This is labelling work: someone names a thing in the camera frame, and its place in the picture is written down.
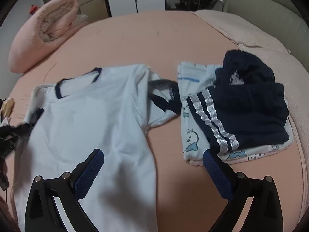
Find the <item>rolled pink blanket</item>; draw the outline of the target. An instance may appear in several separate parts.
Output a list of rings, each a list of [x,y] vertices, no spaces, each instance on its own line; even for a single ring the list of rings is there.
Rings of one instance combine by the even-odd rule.
[[[10,71],[28,71],[86,26],[87,16],[78,11],[77,0],[51,0],[39,8],[13,40],[8,55]]]

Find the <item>cream waffle blanket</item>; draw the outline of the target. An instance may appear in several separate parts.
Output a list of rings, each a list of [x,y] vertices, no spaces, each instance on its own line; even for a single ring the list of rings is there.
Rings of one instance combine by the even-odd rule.
[[[198,10],[193,13],[240,50],[259,57],[275,74],[276,81],[283,83],[285,97],[296,142],[301,146],[301,161],[308,173],[308,72],[301,62],[290,55],[279,40],[263,32],[240,16],[215,10]]]

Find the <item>folded cartoon print pajamas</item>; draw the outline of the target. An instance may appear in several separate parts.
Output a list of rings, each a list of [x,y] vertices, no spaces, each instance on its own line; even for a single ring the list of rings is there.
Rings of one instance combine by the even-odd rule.
[[[210,144],[194,120],[186,99],[190,94],[198,93],[202,89],[213,85],[216,80],[215,71],[222,67],[219,64],[204,66],[191,62],[181,62],[177,68],[177,80],[182,102],[181,137],[183,157],[190,165],[203,166],[203,153],[210,148]],[[286,121],[284,128],[288,133],[289,139],[281,145],[248,148],[246,150],[220,154],[219,157],[222,161],[231,165],[277,154],[293,143],[293,131],[289,120]]]

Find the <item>beige padded headboard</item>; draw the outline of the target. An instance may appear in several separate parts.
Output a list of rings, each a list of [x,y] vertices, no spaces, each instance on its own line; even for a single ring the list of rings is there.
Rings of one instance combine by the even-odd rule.
[[[226,0],[224,11],[278,39],[308,69],[308,25],[291,0]]]

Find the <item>pink bed sheet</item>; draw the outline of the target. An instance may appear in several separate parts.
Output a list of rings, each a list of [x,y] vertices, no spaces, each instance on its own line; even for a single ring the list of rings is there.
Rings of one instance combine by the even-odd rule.
[[[89,24],[16,83],[11,123],[20,123],[32,89],[89,72],[95,67],[143,63],[162,78],[177,79],[182,61],[219,64],[235,45],[190,12],[146,12]],[[180,120],[148,133],[157,165],[159,231],[208,231],[223,211],[221,198],[204,168],[182,156]],[[301,213],[303,174],[296,144],[268,157],[234,164],[248,177],[273,177],[280,197],[284,230],[292,231]]]

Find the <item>beige cabinet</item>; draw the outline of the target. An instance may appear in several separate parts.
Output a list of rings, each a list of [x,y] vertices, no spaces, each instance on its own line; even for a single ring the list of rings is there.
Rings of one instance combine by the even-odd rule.
[[[80,12],[89,24],[109,18],[105,0],[78,0]]]

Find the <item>navy shorts with silver stripes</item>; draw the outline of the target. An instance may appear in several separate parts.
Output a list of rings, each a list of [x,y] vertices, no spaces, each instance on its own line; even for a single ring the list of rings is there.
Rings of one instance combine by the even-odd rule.
[[[226,52],[212,86],[187,99],[189,109],[215,154],[281,145],[288,107],[283,84],[255,55]]]

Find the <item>light blue navy-trimmed t-shirt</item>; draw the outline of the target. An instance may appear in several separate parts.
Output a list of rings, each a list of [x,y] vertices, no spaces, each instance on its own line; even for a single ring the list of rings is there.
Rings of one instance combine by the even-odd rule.
[[[32,91],[25,122],[43,109],[15,151],[13,196],[25,228],[33,179],[72,171],[99,149],[104,164],[81,206],[99,231],[156,231],[156,168],[150,128],[180,113],[177,82],[144,64],[95,68]]]

